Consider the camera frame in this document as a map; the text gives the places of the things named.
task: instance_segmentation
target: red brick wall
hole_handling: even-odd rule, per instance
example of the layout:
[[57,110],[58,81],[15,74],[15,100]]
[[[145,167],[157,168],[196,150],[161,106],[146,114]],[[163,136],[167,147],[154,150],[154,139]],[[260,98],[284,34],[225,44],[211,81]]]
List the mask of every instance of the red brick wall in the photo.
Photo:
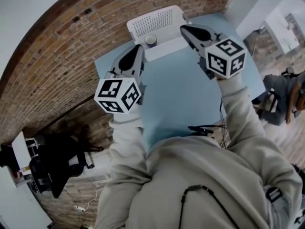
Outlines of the red brick wall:
[[131,39],[128,20],[170,5],[191,18],[224,11],[228,1],[58,1],[25,36],[1,79],[0,143],[24,127],[36,133],[94,94],[94,60]]

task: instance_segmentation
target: floor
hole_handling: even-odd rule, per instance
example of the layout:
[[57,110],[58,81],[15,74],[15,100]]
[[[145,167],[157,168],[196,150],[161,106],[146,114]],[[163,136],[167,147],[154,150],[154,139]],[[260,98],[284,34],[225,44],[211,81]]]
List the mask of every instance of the floor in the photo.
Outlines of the floor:
[[[258,36],[254,32],[247,38],[247,44],[252,52],[257,36],[254,61],[262,78],[271,73],[280,74],[288,66],[293,67],[296,73],[305,70],[303,56],[305,55],[305,41],[296,27],[294,31],[301,45],[297,50],[285,56],[279,56],[277,47],[268,31]],[[79,228],[81,224],[94,225],[98,201],[90,203],[89,209],[85,213],[77,212],[73,207],[74,205],[86,207],[87,202],[95,198],[96,190],[102,188],[109,180],[107,170],[110,155],[107,148],[112,142],[112,130],[108,125],[110,119],[111,115],[103,113],[94,100],[90,100],[45,130],[48,133],[68,131],[77,135],[81,126],[87,124],[90,128],[89,142],[93,146],[105,148],[103,152],[87,156],[88,163],[93,161],[96,167],[92,170],[86,169],[79,177],[70,178],[59,199],[54,199],[50,192],[37,194],[38,200],[49,216],[62,228]],[[290,125],[283,124],[277,127],[269,125],[265,121],[262,123],[266,136],[281,147],[290,162],[305,167],[305,114],[292,120]],[[222,142],[220,129],[215,130],[214,137],[219,143]]]

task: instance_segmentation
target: drawstring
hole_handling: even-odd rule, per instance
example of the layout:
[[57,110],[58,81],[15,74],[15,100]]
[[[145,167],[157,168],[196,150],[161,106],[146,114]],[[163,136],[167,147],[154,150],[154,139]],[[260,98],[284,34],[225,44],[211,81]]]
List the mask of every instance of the drawstring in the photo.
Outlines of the drawstring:
[[205,191],[207,191],[215,200],[216,202],[218,203],[218,205],[220,206],[220,208],[224,211],[224,213],[227,215],[227,217],[230,219],[230,221],[233,223],[233,225],[239,229],[238,225],[236,224],[236,222],[233,220],[233,218],[230,216],[230,214],[228,213],[228,211],[224,208],[224,206],[221,204],[221,202],[218,200],[218,198],[214,195],[213,191],[210,190],[209,188],[207,188],[206,186],[201,186],[201,185],[194,185],[194,186],[190,186],[188,187],[184,193],[183,193],[183,196],[182,196],[182,199],[181,199],[181,212],[180,212],[180,220],[179,220],[179,229],[181,229],[181,221],[182,221],[182,214],[183,214],[183,208],[184,208],[184,203],[185,203],[185,198],[186,198],[186,195],[189,191],[198,191],[200,189],[203,189]]

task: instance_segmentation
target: gray hoodie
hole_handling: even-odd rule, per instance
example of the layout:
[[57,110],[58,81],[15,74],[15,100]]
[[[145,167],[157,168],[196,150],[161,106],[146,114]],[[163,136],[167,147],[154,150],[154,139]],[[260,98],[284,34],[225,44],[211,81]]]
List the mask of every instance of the gray hoodie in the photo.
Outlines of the gray hoodie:
[[[147,154],[138,107],[110,122],[112,181],[102,191],[95,229],[178,229],[181,199],[192,185],[213,191],[240,229],[290,228],[302,180],[264,129],[238,74],[218,81],[231,138],[227,150],[210,137],[173,137]],[[282,193],[273,203],[269,188]],[[235,229],[209,192],[187,193],[182,229]]]

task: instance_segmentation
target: light blue table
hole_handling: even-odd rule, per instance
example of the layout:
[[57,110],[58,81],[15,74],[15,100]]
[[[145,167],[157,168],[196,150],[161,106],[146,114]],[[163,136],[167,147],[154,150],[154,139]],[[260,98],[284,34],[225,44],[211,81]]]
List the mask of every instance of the light blue table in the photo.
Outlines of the light blue table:
[[[233,26],[220,13],[192,18],[190,21],[234,36],[242,43]],[[133,42],[128,42],[97,59],[95,65],[99,77],[104,78],[113,60],[132,45]],[[147,88],[141,115],[148,147],[165,138],[189,135],[191,132],[187,127],[190,125],[211,125],[220,120],[219,87],[215,79],[210,81],[207,78],[198,62],[197,52],[190,47],[146,62],[142,82]],[[251,90],[252,99],[265,91],[249,53],[242,76],[244,84]]]

